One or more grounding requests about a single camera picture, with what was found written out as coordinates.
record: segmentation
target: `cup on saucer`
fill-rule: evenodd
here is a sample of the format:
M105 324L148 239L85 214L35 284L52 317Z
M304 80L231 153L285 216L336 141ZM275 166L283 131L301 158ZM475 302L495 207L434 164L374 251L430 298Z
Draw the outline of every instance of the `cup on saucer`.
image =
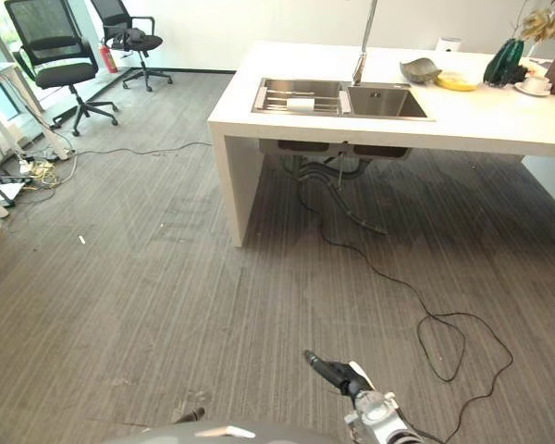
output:
M529 76L523 82L516 83L516 88L523 93L532 95L549 95L553 86L549 79L540 76Z

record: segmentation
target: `dried flower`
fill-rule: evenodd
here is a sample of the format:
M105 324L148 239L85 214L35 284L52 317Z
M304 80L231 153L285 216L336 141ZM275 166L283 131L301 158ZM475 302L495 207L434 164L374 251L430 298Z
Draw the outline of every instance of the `dried flower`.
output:
M552 9L537 9L523 22L522 38L534 39L535 43L555 40L555 0L551 0Z

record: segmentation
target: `white container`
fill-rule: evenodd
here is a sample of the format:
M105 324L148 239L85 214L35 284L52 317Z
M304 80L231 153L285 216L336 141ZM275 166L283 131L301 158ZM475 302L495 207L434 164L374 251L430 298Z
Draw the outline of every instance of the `white container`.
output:
M461 50L463 39L458 37L440 37L436 45L436 51L455 52Z

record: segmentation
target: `chair backrest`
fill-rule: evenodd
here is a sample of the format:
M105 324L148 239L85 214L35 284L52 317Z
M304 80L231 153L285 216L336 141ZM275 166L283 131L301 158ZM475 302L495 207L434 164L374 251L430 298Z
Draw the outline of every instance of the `chair backrest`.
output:
M88 56L66 0L6 0L5 7L34 66Z
M104 40L131 28L131 17L121 0L91 0L103 22Z

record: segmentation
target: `office chair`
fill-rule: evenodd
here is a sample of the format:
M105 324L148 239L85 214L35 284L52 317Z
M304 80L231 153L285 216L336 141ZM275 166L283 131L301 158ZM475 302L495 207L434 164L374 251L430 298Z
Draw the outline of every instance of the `office chair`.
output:
M107 45L110 40L113 40L113 42L108 45L109 48L120 51L135 51L138 53L138 56L140 56L140 65L142 69L123 80L123 87L125 89L128 89L128 81L135 80L140 77L144 77L146 91L149 93L152 91L152 88L148 83L148 80L151 77L164 77L167 83L173 82L171 77L168 74L165 74L161 69L147 68L142 58L142 55L144 57L148 57L148 51L152 51L163 42L163 39L154 35L153 17L130 16L121 0L91 0L91 2L103 22L103 43ZM150 20L152 25L150 35L143 36L142 41L139 43L131 42L125 37L122 39L122 42L115 39L115 37L120 33L124 33L126 30L133 28L134 19Z
M99 67L89 43L80 37L65 1L6 0L5 7L22 41L21 50L28 56L32 69L23 60L20 50L13 56L40 88L69 87L78 103L72 134L79 136L80 119L82 116L89 117L89 111L110 117L111 123L116 126L115 117L97 106L111 105L113 111L117 111L117 107L113 102L85 103L74 88L76 83L94 79ZM91 63L41 67L48 62L73 58L88 58ZM61 124L56 119L55 126L60 128Z

